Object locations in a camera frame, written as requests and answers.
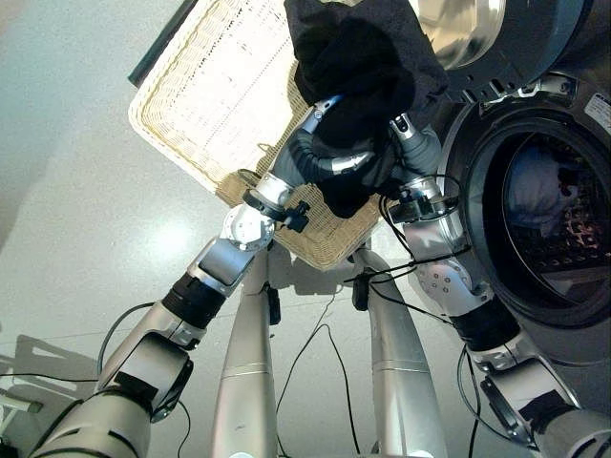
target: black garment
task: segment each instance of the black garment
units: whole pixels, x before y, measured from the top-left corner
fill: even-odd
[[[363,0],[354,7],[285,0],[284,6],[305,101],[344,96],[317,128],[314,151],[348,156],[368,145],[376,154],[357,174],[318,183],[333,213],[349,218],[390,172],[389,121],[408,112],[416,127],[425,127],[447,76],[407,0]]]

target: washing machine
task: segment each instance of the washing machine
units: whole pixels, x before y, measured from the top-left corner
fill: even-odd
[[[609,414],[609,2],[411,3],[450,78],[433,127],[461,261]]]

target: floor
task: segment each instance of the floor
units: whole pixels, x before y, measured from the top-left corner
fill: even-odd
[[[221,228],[227,208],[138,137],[127,120],[136,90],[126,75],[179,3],[3,2],[1,373],[94,377],[97,351],[113,320],[132,305],[163,296]],[[373,243],[390,264],[401,261],[388,232],[379,230]],[[281,291],[283,319],[272,329],[277,392],[336,281],[344,278],[343,272],[333,281],[309,272],[314,282],[308,283],[302,274]],[[406,300],[421,303],[407,281],[400,288]],[[350,295],[349,288],[337,293],[325,321],[345,359],[357,435],[368,451],[375,441],[369,318],[354,310]],[[195,372],[182,399],[193,425],[182,457],[206,456],[237,298],[227,302],[191,355]],[[121,325],[111,346],[136,320]],[[449,454],[466,456],[472,419],[454,381],[460,342],[436,322],[414,320],[429,357]],[[71,399],[87,397],[92,389],[23,377],[0,379],[0,387],[44,404],[38,414],[19,414],[7,431],[21,456]],[[492,418],[487,407],[484,416]],[[352,451],[343,379],[323,336],[295,370],[279,425],[292,456]],[[153,426],[148,456],[174,456],[185,429],[185,415],[177,409]],[[474,456],[529,454],[481,428]]]

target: label sticker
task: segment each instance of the label sticker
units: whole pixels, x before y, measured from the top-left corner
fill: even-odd
[[[602,94],[594,94],[585,106],[585,113],[592,117],[611,135],[611,103]]]

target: woven basket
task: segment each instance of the woven basket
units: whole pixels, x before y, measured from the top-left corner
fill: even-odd
[[[237,205],[307,109],[293,83],[296,65],[282,0],[200,0],[141,85],[130,122]],[[280,229],[276,240],[321,270],[350,255],[378,219],[374,198],[351,219],[333,216],[315,186],[289,203],[299,200],[311,207],[309,225],[302,234]]]

